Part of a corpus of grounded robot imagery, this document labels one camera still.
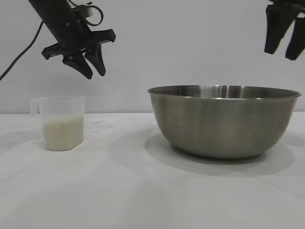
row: stainless steel bowl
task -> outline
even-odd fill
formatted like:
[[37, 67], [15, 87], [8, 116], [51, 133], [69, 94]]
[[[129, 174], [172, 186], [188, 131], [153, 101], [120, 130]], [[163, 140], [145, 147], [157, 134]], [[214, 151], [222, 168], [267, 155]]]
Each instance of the stainless steel bowl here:
[[165, 86], [148, 91], [165, 138], [193, 154], [246, 158], [273, 147], [299, 92], [248, 86]]

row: white tablecloth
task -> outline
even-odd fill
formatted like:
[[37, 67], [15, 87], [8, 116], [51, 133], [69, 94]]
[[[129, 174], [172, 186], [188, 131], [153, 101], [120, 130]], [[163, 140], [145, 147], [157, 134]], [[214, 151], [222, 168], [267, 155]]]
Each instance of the white tablecloth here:
[[0, 229], [304, 229], [305, 113], [240, 162], [172, 149], [153, 114], [89, 114], [72, 151], [38, 118], [0, 115]]

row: cable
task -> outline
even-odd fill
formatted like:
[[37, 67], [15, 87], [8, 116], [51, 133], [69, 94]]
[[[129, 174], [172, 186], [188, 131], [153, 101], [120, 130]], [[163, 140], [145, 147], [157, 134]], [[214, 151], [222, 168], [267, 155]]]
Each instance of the cable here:
[[[73, 2], [72, 0], [68, 0], [68, 2], [71, 3], [71, 4], [72, 4], [73, 6], [75, 6], [75, 7], [79, 7], [79, 6], [80, 6], [80, 5], [77, 5], [75, 2]], [[97, 23], [97, 24], [93, 24], [92, 22], [90, 22], [90, 21], [88, 21], [87, 19], [84, 18], [85, 22], [86, 22], [88, 25], [90, 25], [90, 26], [98, 26], [98, 25], [100, 25], [100, 24], [102, 23], [103, 19], [104, 19], [104, 14], [103, 14], [102, 10], [101, 10], [99, 7], [95, 6], [95, 5], [83, 5], [83, 6], [85, 6], [86, 8], [94, 8], [94, 9], [96, 9], [96, 10], [100, 13], [100, 15], [101, 15], [101, 20], [100, 20], [100, 22]]]
[[78, 7], [79, 5], [77, 5], [76, 3], [74, 3], [72, 0], [68, 0], [69, 3], [71, 3], [73, 6]]
[[88, 25], [90, 25], [90, 26], [98, 26], [98, 25], [100, 25], [100, 24], [102, 23], [103, 19], [104, 19], [104, 14], [103, 14], [102, 10], [101, 10], [99, 7], [94, 6], [94, 5], [89, 5], [89, 6], [87, 6], [87, 8], [94, 8], [94, 9], [97, 9], [98, 12], [99, 12], [100, 15], [101, 15], [101, 20], [100, 20], [99, 23], [93, 24], [93, 23], [91, 23], [90, 21], [88, 21], [87, 19], [85, 19], [86, 23], [87, 23]]
[[15, 63], [33, 46], [33, 44], [35, 43], [35, 41], [37, 40], [37, 37], [41, 31], [41, 28], [43, 26], [43, 21], [40, 23], [39, 28], [34, 36], [34, 39], [32, 40], [32, 42], [28, 45], [28, 47], [25, 48], [25, 50], [23, 50], [14, 60], [13, 62], [9, 65], [9, 67], [7, 68], [7, 70], [5, 70], [5, 72], [0, 76], [0, 81], [7, 75], [7, 73], [9, 73], [9, 71], [12, 69], [12, 67], [15, 65]]

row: plastic measuring cup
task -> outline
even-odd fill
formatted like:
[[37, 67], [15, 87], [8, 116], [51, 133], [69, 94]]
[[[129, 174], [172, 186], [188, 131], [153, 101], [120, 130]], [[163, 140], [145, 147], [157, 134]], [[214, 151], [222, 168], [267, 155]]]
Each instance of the plastic measuring cup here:
[[85, 99], [83, 96], [51, 96], [32, 99], [31, 115], [41, 114], [44, 144], [47, 150], [75, 148], [84, 137]]

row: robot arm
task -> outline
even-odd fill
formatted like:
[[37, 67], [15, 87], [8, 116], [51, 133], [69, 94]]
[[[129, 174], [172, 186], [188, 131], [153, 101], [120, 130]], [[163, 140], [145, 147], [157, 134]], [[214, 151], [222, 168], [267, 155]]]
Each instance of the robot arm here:
[[67, 0], [29, 0], [29, 2], [58, 42], [42, 51], [45, 59], [63, 55], [62, 62], [65, 65], [91, 79], [93, 73], [86, 58], [101, 76], [105, 75], [101, 44], [114, 42], [116, 35], [112, 29], [90, 30], [85, 18], [90, 16], [91, 2], [88, 5], [76, 5], [73, 9]]
[[286, 50], [286, 58], [296, 60], [305, 48], [305, 0], [270, 0], [267, 14], [265, 52], [274, 54], [290, 25], [295, 22], [292, 38]]
[[[274, 54], [281, 39], [295, 21], [294, 32], [285, 56], [290, 60], [296, 60], [305, 49], [305, 18], [299, 17], [305, 13], [305, 0], [270, 1], [272, 4], [266, 9], [267, 36], [264, 51]], [[29, 0], [29, 2], [58, 41], [57, 44], [42, 51], [46, 59], [63, 55], [65, 65], [91, 79], [93, 73], [85, 60], [87, 59], [100, 75], [105, 75], [101, 44], [114, 42], [116, 35], [112, 29], [90, 30], [89, 23], [85, 19], [90, 15], [88, 5], [73, 4], [75, 8], [72, 9], [67, 0]]]

